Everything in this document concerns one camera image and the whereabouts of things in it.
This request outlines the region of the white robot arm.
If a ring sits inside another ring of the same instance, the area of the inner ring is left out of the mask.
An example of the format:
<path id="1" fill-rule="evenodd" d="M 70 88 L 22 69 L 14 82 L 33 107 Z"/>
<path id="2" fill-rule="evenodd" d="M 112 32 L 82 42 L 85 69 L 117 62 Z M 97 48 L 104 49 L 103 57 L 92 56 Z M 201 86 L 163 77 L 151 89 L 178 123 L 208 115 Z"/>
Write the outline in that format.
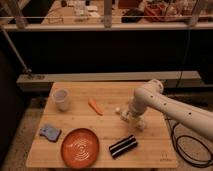
<path id="1" fill-rule="evenodd" d="M 142 129 L 141 115 L 151 107 L 213 142 L 213 112 L 168 98 L 163 95 L 163 90 L 162 82 L 157 79 L 136 87 L 128 109 L 121 112 L 121 118 Z"/>

